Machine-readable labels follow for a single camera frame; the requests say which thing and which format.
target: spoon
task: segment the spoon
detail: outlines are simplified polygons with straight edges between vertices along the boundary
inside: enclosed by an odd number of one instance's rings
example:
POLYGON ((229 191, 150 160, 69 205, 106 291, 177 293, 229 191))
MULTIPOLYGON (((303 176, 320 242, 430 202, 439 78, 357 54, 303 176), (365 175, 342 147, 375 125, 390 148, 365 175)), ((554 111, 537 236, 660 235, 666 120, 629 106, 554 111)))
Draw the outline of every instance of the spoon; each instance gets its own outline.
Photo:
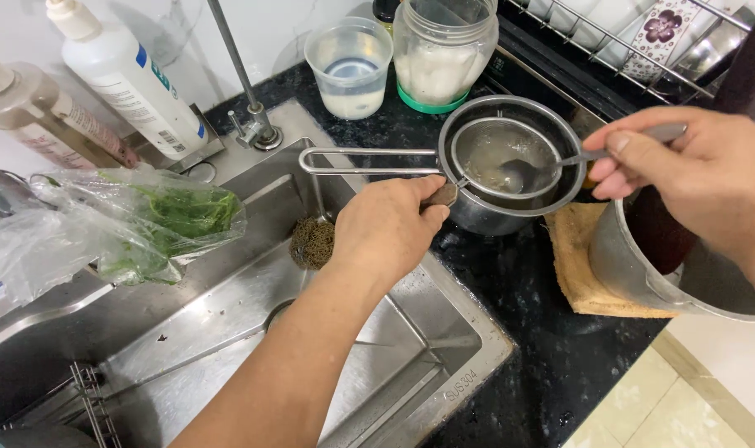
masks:
MULTIPOLYGON (((681 137, 687 130, 686 123, 665 123, 658 124, 656 126, 649 127, 641 132, 645 136, 649 136, 652 139, 657 140, 662 144, 669 143, 677 138, 681 137)), ((499 169, 504 175, 510 178, 518 178, 521 180, 520 187, 516 193, 524 192, 524 187, 528 189, 535 185, 535 180, 542 175, 551 176, 552 171, 557 168, 567 167, 569 165, 577 165, 582 162, 588 162, 590 160, 598 160, 599 158, 611 157, 610 153, 604 149, 596 151, 582 151, 582 154, 578 156, 572 156, 563 158, 559 162, 552 163, 551 165, 545 165, 543 167, 534 167, 531 163, 520 158, 514 158, 499 165, 499 169)))

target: sink drain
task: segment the sink drain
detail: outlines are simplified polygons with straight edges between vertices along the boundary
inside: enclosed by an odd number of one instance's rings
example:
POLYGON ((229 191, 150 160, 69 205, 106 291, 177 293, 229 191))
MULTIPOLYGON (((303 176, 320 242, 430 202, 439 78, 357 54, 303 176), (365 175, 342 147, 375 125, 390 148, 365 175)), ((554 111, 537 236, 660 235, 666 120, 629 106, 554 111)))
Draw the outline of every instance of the sink drain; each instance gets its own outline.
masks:
POLYGON ((266 319, 266 332, 270 331, 270 329, 272 328, 272 325, 275 325, 275 322, 277 322, 280 319, 280 317, 283 315, 283 312, 288 310, 289 305, 291 305, 293 302, 294 302, 294 299, 287 300, 272 310, 272 313, 266 319))

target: wet countertop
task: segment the wet countertop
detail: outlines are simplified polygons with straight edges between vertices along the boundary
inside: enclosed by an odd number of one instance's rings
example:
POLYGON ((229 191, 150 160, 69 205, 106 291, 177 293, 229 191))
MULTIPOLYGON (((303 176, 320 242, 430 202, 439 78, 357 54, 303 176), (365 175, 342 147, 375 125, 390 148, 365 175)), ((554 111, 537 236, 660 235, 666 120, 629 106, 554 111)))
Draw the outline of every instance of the wet countertop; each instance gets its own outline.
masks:
MULTIPOLYGON (((267 108, 296 98, 340 147, 436 148, 447 117, 407 107, 397 96, 393 70, 380 110, 358 121, 327 112, 305 62, 255 90, 267 108)), ((470 97, 494 93, 480 79, 470 97)), ((232 130, 228 110, 246 117, 246 97, 239 95, 207 112, 220 133, 232 130)), ((386 166, 385 158, 363 156, 355 162, 386 166)), ((435 163, 422 156, 394 162, 428 167, 435 163)), ((531 221, 516 234, 493 238, 470 234, 447 221, 431 250, 518 347, 423 447, 562 445, 667 323, 575 314, 557 284, 543 219, 531 221)))

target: water filter faucet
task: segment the water filter faucet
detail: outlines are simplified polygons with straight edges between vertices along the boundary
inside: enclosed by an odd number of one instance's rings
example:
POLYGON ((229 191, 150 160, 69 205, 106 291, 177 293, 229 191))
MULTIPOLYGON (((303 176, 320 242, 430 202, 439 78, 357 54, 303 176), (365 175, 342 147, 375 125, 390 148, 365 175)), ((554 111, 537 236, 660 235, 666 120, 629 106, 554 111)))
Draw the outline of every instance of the water filter faucet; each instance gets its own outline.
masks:
POLYGON ((236 68, 236 74, 239 75, 239 80, 242 82, 244 93, 247 95, 247 100, 250 101, 247 111, 250 112, 251 118, 244 125, 239 123, 235 112, 228 111, 228 118, 233 122, 234 127, 236 127, 239 133, 239 136, 236 137, 236 142, 242 145, 243 148, 255 148, 262 151, 277 148, 283 141, 283 133, 280 127, 270 124, 264 105, 255 99, 253 86, 247 77, 242 57, 239 56, 239 50, 236 49, 236 44, 233 42, 233 36, 225 21, 220 2, 218 0, 208 0, 208 7, 212 10, 214 20, 217 22, 217 27, 223 36, 223 41, 225 41, 228 54, 233 61, 233 67, 236 68))

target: floor tile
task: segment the floor tile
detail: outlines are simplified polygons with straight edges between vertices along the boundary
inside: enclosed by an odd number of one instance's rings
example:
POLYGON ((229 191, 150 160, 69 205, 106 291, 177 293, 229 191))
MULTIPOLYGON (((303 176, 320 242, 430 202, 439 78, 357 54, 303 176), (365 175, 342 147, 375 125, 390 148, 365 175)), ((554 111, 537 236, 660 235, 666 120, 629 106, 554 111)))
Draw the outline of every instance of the floor tile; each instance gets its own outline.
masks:
POLYGON ((610 431, 602 426, 595 414, 591 414, 578 427, 562 448, 623 448, 610 431))
POLYGON ((748 448, 712 407, 679 378, 625 448, 748 448))
POLYGON ((678 378, 671 365, 649 348, 593 413, 624 445, 678 378))

